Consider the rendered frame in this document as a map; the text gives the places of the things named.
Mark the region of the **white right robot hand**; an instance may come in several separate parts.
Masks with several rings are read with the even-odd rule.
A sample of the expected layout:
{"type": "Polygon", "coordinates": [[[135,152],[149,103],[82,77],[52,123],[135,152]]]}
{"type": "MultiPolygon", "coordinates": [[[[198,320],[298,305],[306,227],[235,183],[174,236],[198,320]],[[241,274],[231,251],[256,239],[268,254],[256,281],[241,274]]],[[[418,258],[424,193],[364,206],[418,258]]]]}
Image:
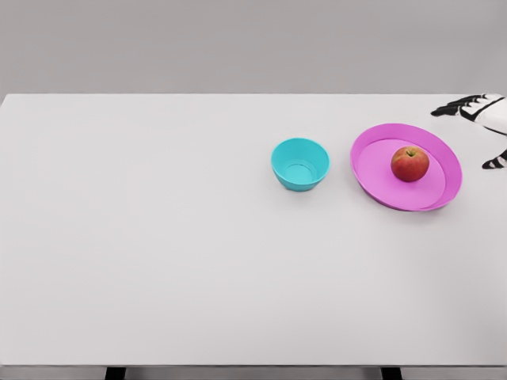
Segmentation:
{"type": "Polygon", "coordinates": [[[507,97],[482,93],[450,101],[430,112],[431,116],[460,116],[507,138],[507,97]]]}

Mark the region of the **red apple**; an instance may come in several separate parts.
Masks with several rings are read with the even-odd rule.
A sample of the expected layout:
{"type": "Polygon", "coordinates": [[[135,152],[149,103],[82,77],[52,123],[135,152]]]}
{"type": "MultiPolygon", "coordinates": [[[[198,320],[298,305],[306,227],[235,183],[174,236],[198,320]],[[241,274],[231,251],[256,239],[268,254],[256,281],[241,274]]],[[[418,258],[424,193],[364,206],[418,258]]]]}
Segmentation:
{"type": "Polygon", "coordinates": [[[401,181],[419,181],[429,170],[429,156],[417,146],[403,146],[391,158],[391,172],[401,181]]]}

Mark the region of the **pink plate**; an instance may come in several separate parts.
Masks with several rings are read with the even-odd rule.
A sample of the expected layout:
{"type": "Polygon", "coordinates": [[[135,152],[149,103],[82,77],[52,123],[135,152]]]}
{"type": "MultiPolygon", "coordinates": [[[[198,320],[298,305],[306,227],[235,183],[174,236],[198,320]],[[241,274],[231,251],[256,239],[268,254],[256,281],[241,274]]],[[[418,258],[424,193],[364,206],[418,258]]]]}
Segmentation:
{"type": "Polygon", "coordinates": [[[402,211],[431,211],[458,195],[463,182],[454,151],[433,133],[404,123],[370,127],[355,140],[350,164],[360,186],[379,203],[402,211]],[[415,182],[399,180],[391,158],[403,146],[417,146],[429,157],[429,170],[415,182]]]}

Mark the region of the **blue bowl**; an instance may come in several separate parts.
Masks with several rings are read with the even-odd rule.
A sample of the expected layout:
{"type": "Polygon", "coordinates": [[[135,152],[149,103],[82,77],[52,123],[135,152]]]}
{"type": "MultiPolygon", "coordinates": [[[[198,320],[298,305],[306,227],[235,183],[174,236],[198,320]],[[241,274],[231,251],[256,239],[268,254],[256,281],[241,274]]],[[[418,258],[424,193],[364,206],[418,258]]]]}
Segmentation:
{"type": "Polygon", "coordinates": [[[310,191],[330,170],[327,150],[311,139],[291,138],[280,142],[271,154],[277,180],[294,192],[310,191]]]}

